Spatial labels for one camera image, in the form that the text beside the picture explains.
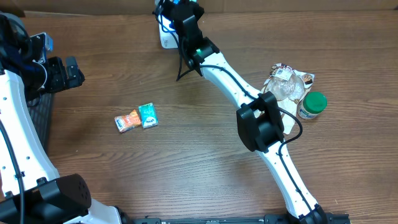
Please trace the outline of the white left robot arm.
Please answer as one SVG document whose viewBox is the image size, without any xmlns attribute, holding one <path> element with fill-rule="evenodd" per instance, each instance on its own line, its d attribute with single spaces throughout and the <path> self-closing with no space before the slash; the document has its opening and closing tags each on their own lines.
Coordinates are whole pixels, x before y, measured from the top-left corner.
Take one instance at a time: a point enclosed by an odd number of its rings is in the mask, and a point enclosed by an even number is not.
<svg viewBox="0 0 398 224">
<path fill-rule="evenodd" d="M 74 57 L 48 58 L 52 48 L 46 33 L 30 36 L 17 16 L 1 14 L 1 221 L 129 223 L 93 199 L 82 176 L 61 176 L 40 142 L 30 108 L 85 79 Z"/>
</svg>

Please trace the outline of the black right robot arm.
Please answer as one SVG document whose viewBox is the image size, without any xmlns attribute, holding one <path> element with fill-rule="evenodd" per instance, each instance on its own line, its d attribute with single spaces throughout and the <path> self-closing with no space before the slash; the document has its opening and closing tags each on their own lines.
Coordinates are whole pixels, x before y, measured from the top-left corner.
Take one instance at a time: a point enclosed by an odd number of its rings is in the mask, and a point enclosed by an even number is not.
<svg viewBox="0 0 398 224">
<path fill-rule="evenodd" d="M 287 208 L 287 223 L 328 223 L 329 218 L 311 195 L 289 155 L 280 108 L 271 92 L 261 93 L 228 64 L 220 49 L 204 37 L 198 21 L 204 9 L 195 1 L 155 2 L 159 24 L 175 39 L 182 62 L 216 85 L 236 107 L 238 135 L 270 170 Z"/>
</svg>

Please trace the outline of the small teal white packet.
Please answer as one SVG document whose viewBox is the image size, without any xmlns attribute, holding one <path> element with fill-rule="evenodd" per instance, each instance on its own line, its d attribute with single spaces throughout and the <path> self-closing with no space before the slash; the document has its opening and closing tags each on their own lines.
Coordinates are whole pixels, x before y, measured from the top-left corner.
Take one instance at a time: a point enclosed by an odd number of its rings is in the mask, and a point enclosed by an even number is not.
<svg viewBox="0 0 398 224">
<path fill-rule="evenodd" d="M 138 107 L 141 116 L 142 127 L 144 129 L 158 125 L 158 118 L 153 103 L 148 103 Z"/>
</svg>

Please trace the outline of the teal snack packet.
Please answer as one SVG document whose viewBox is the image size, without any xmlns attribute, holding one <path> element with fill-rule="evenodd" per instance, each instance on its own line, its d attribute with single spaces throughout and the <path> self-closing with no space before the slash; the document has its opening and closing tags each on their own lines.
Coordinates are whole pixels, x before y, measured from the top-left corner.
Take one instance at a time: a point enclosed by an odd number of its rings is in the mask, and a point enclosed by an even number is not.
<svg viewBox="0 0 398 224">
<path fill-rule="evenodd" d="M 185 4 L 188 2 L 197 2 L 197 0 L 171 0 L 174 4 Z"/>
</svg>

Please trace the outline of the beige brown snack bag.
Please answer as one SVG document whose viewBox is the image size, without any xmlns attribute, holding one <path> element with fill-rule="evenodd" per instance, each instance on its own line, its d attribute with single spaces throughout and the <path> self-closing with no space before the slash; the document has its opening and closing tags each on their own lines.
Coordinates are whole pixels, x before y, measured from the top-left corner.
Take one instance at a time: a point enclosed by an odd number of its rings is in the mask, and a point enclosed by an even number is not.
<svg viewBox="0 0 398 224">
<path fill-rule="evenodd" d="M 296 116 L 299 103 L 309 93 L 314 81 L 315 75 L 312 73 L 298 71 L 283 63 L 275 63 L 261 92 L 270 91 L 275 96 L 279 108 Z"/>
</svg>

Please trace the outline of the green lid jar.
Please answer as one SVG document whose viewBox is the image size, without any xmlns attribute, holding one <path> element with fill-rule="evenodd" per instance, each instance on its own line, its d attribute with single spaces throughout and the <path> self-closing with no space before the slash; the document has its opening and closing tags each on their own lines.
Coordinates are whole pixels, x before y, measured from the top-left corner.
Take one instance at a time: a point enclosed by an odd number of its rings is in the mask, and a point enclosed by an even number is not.
<svg viewBox="0 0 398 224">
<path fill-rule="evenodd" d="M 317 117 L 326 107 L 327 98 L 320 92 L 310 92 L 298 105 L 298 115 L 303 119 Z"/>
</svg>

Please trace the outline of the orange snack packet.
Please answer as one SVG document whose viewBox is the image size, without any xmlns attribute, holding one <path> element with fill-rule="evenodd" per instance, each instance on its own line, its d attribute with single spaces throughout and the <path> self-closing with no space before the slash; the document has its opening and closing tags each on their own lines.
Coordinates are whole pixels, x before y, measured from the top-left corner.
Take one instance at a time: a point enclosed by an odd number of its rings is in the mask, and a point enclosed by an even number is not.
<svg viewBox="0 0 398 224">
<path fill-rule="evenodd" d="M 127 115 L 116 116 L 114 118 L 114 121 L 120 133 L 124 133 L 130 129 L 134 129 L 142 124 L 136 110 L 132 110 Z"/>
</svg>

